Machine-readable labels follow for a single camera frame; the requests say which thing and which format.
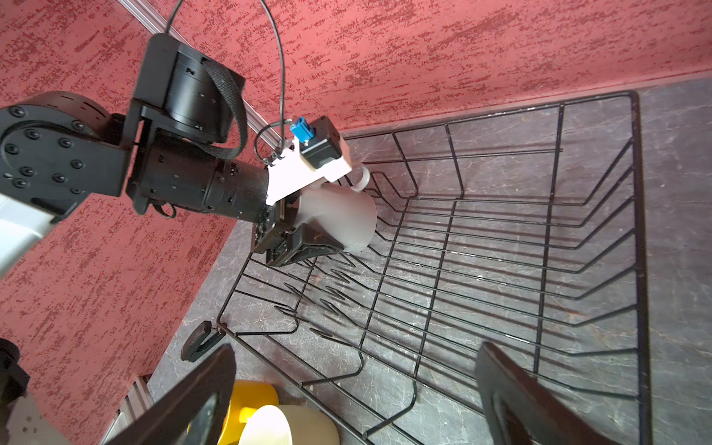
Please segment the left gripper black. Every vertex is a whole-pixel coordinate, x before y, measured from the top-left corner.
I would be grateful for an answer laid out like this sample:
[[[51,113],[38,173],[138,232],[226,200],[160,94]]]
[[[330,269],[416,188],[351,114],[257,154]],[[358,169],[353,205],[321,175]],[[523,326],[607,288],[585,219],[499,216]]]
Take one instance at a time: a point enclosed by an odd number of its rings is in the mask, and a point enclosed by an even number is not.
[[[253,224],[252,249],[268,266],[286,266],[342,252],[344,245],[309,224],[296,225],[296,191],[266,204],[268,170],[219,159],[201,146],[161,130],[141,141],[126,193],[135,211],[172,205]]]

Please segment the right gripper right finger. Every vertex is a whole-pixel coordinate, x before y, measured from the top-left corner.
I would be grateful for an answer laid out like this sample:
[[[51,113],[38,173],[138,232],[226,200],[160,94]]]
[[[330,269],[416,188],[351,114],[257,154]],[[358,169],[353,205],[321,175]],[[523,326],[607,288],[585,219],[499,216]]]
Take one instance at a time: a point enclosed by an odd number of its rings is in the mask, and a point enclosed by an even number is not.
[[[475,375],[495,444],[612,444],[491,342],[480,346]]]

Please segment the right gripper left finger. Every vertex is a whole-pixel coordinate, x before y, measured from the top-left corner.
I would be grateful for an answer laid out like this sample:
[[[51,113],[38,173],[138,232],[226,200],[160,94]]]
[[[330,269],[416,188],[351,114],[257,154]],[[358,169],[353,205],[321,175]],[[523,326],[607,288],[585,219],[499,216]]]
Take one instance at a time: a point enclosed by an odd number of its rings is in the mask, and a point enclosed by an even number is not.
[[[235,354],[224,344],[112,444],[216,444],[235,383]]]

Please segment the white ceramic mug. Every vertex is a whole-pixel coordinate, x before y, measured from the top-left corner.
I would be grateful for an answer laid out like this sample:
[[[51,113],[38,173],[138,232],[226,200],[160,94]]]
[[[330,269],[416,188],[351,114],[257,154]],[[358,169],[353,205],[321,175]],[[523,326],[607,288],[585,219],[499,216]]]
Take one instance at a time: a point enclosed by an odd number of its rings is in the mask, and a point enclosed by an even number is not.
[[[376,232],[376,203],[365,193],[371,179],[369,170],[360,165],[361,181],[352,187],[315,182],[300,191],[295,226],[309,224],[323,229],[339,241],[348,253],[363,251]]]

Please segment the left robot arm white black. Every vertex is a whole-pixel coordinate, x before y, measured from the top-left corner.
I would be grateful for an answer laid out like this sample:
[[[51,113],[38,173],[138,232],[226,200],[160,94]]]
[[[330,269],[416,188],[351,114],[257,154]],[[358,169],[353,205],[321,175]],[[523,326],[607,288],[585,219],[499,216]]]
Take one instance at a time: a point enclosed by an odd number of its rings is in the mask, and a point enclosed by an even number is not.
[[[92,194],[126,195],[138,214],[179,210],[253,226],[252,248],[280,267],[344,250],[298,219],[304,183],[238,160],[248,144],[244,78],[166,33],[149,40],[129,111],[48,92],[1,111],[1,269],[68,218]],[[239,147],[226,140],[237,127]]]

